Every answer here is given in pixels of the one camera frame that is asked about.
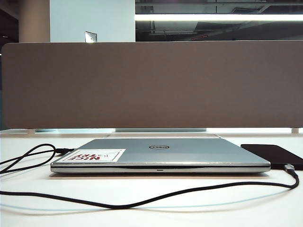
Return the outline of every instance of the charging cable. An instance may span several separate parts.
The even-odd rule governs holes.
[[[36,152],[36,153],[31,154],[32,151],[34,151],[35,149],[37,149],[39,147],[42,147],[42,146],[50,146],[53,149],[52,150],[47,150],[47,151]],[[9,165],[5,169],[1,170],[0,174],[35,168],[35,167],[41,166],[41,165],[49,162],[55,156],[56,153],[67,154],[68,152],[73,151],[73,150],[74,149],[68,149],[68,148],[57,149],[52,144],[41,144],[41,145],[38,145],[38,146],[30,149],[27,153],[25,153],[22,156],[19,156],[19,157],[12,158],[10,160],[1,162],[0,165],[2,165],[4,163],[7,163],[7,162],[10,162],[10,161],[13,161],[13,160],[16,160],[11,165]],[[42,162],[42,163],[34,165],[34,166],[28,166],[28,167],[17,168],[17,169],[10,169],[25,157],[32,156],[32,155],[37,155],[37,154],[42,154],[42,153],[46,153],[46,152],[53,152],[53,154],[45,162]],[[48,198],[48,199],[54,199],[54,200],[61,200],[61,201],[68,201],[68,202],[74,202],[74,203],[81,203],[81,204],[86,204],[86,205],[91,205],[91,206],[96,206],[96,207],[103,207],[103,208],[108,208],[108,209],[116,209],[116,210],[117,209],[129,209],[129,208],[141,206],[141,205],[144,205],[144,204],[147,204],[147,203],[150,203],[150,202],[154,202],[154,201],[162,200],[162,199],[165,199],[165,198],[168,198],[168,197],[172,197],[172,196],[175,196],[175,195],[185,194],[185,193],[188,193],[188,192],[205,191],[205,190],[218,189],[218,188],[227,188],[227,187],[240,186],[240,185],[267,185],[267,186],[284,187],[284,188],[289,188],[289,189],[293,189],[293,188],[297,187],[299,185],[299,176],[295,173],[294,166],[291,165],[291,164],[285,164],[284,165],[284,170],[295,179],[294,184],[283,184],[283,183],[274,183],[274,182],[258,182],[258,181],[244,181],[244,182],[224,183],[224,184],[218,184],[218,185],[212,185],[212,186],[184,189],[184,190],[177,191],[177,192],[171,192],[171,193],[168,193],[168,194],[165,194],[165,195],[160,195],[160,196],[148,199],[148,200],[135,202],[135,203],[130,203],[130,204],[125,204],[125,205],[104,204],[104,203],[99,203],[99,202],[79,200],[79,199],[74,199],[74,198],[69,198],[69,197],[63,197],[63,196],[51,195],[51,194],[44,194],[44,193],[36,193],[36,192],[0,191],[0,194],[1,195],[15,195],[15,196],[36,196],[36,197],[42,197],[42,198]]]

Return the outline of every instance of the black smartphone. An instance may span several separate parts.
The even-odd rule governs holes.
[[[277,145],[242,144],[241,147],[269,161],[271,169],[283,169],[289,163],[295,170],[303,170],[302,158]]]

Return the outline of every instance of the desk surface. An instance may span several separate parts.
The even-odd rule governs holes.
[[[76,148],[95,138],[154,138],[216,136],[207,133],[1,134],[1,160],[22,155],[35,145],[52,143]],[[228,141],[276,144],[303,157],[303,134],[222,134]],[[42,154],[20,165],[41,162]],[[297,171],[303,179],[303,171]],[[62,176],[49,165],[1,177],[1,189],[56,194],[109,204],[126,204],[157,195],[220,183],[264,181],[291,184],[282,170],[260,175],[200,176]],[[35,197],[1,196],[1,226],[302,226],[303,185],[288,191],[273,186],[247,185],[192,192],[130,210],[107,210]]]

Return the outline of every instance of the sticker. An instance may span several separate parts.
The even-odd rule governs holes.
[[[79,149],[58,162],[116,162],[126,149]]]

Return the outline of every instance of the laptop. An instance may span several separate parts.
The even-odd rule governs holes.
[[[270,162],[224,139],[97,139],[51,163],[55,173],[260,173]]]

